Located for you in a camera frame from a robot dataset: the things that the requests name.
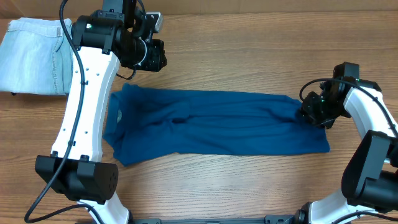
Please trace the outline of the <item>dark blue polo shirt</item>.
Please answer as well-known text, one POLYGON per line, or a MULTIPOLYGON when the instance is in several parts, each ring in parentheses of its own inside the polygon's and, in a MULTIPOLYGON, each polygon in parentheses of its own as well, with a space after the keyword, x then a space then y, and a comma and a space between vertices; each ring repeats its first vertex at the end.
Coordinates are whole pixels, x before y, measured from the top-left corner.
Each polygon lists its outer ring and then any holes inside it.
POLYGON ((323 129, 285 95, 162 90, 125 84, 109 97, 104 140, 129 166, 167 154, 291 156, 324 153, 323 129))

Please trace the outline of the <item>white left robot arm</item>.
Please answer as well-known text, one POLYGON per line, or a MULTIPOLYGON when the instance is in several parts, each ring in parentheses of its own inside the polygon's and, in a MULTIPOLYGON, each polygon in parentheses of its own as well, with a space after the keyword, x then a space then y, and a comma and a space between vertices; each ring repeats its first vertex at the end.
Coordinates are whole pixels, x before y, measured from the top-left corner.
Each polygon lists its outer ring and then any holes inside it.
POLYGON ((102 161, 102 132, 108 96, 120 67, 158 72, 167 63, 164 43, 153 35, 163 17, 140 0, 105 1, 80 16, 64 34, 73 52, 73 75, 60 132, 35 171, 54 190, 85 208, 95 223, 132 223, 116 187, 118 167, 102 161))

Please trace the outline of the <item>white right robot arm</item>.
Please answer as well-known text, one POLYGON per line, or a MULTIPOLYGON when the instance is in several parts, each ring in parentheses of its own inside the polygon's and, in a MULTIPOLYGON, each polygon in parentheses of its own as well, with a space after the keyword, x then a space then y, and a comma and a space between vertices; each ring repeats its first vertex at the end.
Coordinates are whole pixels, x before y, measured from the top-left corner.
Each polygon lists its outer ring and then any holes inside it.
POLYGON ((321 93, 301 97, 299 110, 306 122, 323 129, 335 119, 352 118, 361 143, 346 166, 341 187, 333 194, 306 203, 287 223, 350 223, 363 216, 392 222, 386 214, 397 210, 397 122, 383 102, 376 82, 359 77, 359 65, 344 62, 332 78, 320 78, 321 93))

